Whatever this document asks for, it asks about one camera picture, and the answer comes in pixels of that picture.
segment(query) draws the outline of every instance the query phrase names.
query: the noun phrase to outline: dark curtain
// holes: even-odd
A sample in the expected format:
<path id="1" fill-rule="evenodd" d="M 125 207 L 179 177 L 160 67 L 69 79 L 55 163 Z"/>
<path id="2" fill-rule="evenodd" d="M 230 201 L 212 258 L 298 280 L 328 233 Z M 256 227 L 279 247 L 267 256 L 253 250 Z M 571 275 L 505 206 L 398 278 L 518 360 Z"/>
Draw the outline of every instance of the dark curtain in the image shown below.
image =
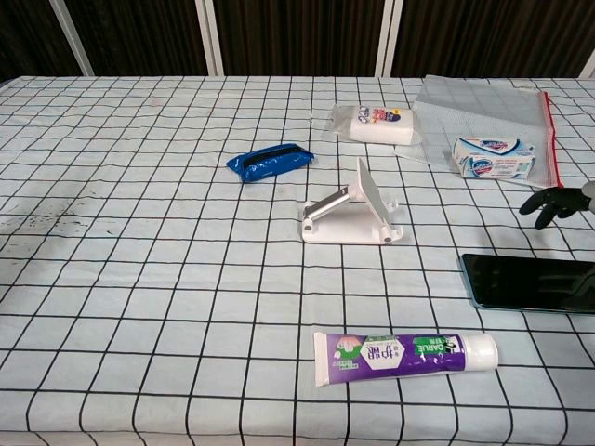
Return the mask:
<path id="1" fill-rule="evenodd" d="M 382 0 L 215 0 L 226 74 L 374 75 Z"/>
<path id="2" fill-rule="evenodd" d="M 21 75 L 80 74 L 47 0 L 0 1 L 0 82 Z"/>
<path id="3" fill-rule="evenodd" d="M 405 0 L 392 75 L 577 77 L 593 0 Z"/>
<path id="4" fill-rule="evenodd" d="M 96 75 L 206 74 L 194 0 L 66 0 Z"/>

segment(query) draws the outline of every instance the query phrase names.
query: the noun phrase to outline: white tube cap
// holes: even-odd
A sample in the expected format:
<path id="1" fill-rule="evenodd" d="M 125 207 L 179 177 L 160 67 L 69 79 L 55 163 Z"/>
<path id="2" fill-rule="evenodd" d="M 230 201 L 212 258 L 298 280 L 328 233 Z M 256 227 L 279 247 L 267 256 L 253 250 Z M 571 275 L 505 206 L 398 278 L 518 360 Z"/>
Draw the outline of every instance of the white tube cap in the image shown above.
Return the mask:
<path id="1" fill-rule="evenodd" d="M 498 347 L 489 334 L 462 334 L 465 371 L 493 370 L 498 366 Z"/>

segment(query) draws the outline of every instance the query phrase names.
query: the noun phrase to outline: plastic stand base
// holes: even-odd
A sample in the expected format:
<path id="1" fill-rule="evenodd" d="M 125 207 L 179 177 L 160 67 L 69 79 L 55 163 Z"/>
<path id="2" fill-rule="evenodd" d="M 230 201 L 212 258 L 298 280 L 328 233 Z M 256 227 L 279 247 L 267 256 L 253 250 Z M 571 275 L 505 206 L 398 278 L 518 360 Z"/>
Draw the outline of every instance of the plastic stand base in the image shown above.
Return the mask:
<path id="1" fill-rule="evenodd" d="M 403 237 L 403 228 L 390 224 L 389 207 L 380 200 L 376 183 L 358 159 L 358 182 L 318 203 L 305 203 L 301 236 L 306 243 L 389 244 Z"/>

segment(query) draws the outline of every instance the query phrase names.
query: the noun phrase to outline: phone screen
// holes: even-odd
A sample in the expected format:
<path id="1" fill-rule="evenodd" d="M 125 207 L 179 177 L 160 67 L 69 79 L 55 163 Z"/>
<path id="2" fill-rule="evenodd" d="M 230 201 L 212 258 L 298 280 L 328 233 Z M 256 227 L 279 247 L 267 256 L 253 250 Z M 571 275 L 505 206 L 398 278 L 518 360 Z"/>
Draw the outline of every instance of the phone screen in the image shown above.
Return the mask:
<path id="1" fill-rule="evenodd" d="M 480 307 L 595 313 L 595 263 L 464 254 L 463 272 Z"/>

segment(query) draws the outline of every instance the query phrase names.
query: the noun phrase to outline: safeguard soap box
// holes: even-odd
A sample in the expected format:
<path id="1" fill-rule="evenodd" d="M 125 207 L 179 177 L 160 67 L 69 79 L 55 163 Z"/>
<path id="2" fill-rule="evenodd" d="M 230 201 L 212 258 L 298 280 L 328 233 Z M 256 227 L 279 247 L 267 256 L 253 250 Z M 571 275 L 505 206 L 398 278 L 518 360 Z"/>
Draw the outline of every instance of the safeguard soap box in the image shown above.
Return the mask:
<path id="1" fill-rule="evenodd" d="M 527 178 L 534 146 L 519 139 L 459 138 L 453 159 L 463 178 Z"/>

